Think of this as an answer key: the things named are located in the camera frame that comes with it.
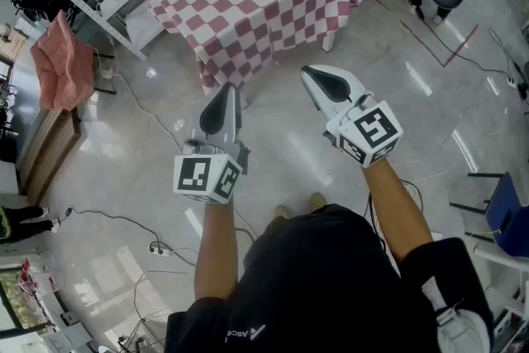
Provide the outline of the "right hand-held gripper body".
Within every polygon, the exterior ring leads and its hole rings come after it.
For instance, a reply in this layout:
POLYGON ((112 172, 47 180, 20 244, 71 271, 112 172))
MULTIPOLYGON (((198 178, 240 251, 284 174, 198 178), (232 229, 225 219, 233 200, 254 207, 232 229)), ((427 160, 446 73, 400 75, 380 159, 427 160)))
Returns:
POLYGON ((385 158, 398 144, 403 129, 388 103, 377 100, 350 71, 312 64, 302 67, 301 78, 326 118, 323 136, 361 167, 385 158))

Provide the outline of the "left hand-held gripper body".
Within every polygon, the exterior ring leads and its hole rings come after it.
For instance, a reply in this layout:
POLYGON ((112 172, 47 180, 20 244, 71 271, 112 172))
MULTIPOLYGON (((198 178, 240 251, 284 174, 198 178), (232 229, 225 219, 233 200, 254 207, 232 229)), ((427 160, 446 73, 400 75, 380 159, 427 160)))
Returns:
POLYGON ((239 138, 242 128, 241 96, 230 93, 228 128, 224 134, 207 136, 199 126, 207 96, 184 126, 182 152, 174 157, 173 191, 201 203, 230 202, 237 180, 247 173, 250 150, 239 138))

